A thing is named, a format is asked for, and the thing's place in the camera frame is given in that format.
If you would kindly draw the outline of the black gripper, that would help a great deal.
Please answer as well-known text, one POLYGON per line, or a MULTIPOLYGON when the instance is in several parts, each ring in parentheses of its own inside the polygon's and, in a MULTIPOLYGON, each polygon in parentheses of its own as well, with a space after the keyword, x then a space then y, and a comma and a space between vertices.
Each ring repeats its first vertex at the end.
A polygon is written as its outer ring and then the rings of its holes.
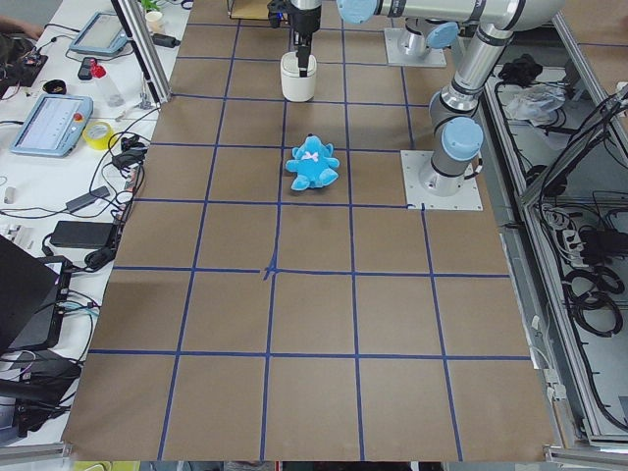
POLYGON ((296 51, 299 76, 308 77, 311 41, 320 28, 322 13, 321 0, 289 0, 288 20, 296 51))

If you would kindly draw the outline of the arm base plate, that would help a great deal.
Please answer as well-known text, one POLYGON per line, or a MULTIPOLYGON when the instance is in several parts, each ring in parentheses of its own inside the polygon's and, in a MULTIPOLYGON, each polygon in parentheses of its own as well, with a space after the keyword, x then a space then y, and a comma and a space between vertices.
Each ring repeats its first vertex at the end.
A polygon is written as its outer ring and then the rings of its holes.
POLYGON ((465 173, 445 177, 432 167, 432 151, 402 150, 401 170, 406 206, 416 210, 482 211, 483 204, 473 166, 465 173))
POLYGON ((385 45, 388 64, 399 67, 445 68, 443 49, 430 48, 425 37, 405 28, 386 28, 385 45))

